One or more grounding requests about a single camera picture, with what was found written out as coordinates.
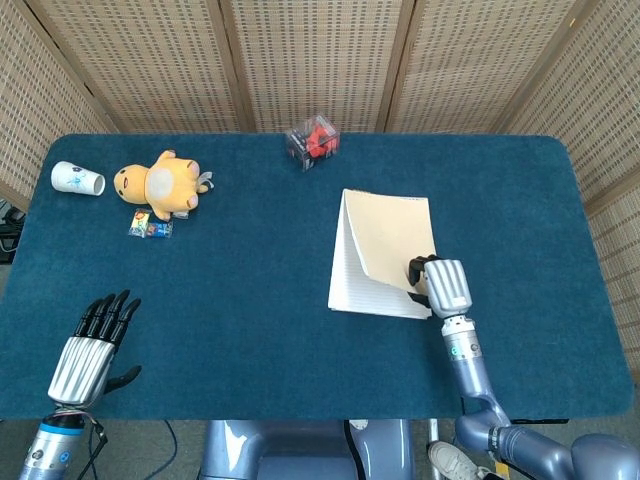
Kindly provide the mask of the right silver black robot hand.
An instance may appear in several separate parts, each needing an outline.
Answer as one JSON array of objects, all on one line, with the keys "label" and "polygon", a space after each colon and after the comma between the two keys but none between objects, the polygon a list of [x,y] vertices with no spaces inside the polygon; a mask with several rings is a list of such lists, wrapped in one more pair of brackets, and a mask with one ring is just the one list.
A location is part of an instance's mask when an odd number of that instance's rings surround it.
[{"label": "right silver black robot hand", "polygon": [[471,308],[472,298],[459,260],[418,256],[409,262],[408,275],[411,286],[416,286],[421,278],[426,282],[426,294],[409,293],[411,300],[430,309],[438,318],[465,316]]}]

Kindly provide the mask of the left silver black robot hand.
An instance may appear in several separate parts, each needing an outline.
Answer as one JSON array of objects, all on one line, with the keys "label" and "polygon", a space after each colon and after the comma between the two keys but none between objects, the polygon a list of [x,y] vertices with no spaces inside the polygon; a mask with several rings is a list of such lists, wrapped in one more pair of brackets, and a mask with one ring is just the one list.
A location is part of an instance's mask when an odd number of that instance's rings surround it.
[{"label": "left silver black robot hand", "polygon": [[133,382],[142,367],[110,375],[132,317],[141,300],[129,298],[125,289],[92,302],[67,339],[52,380],[48,397],[62,409],[88,410],[102,396]]}]

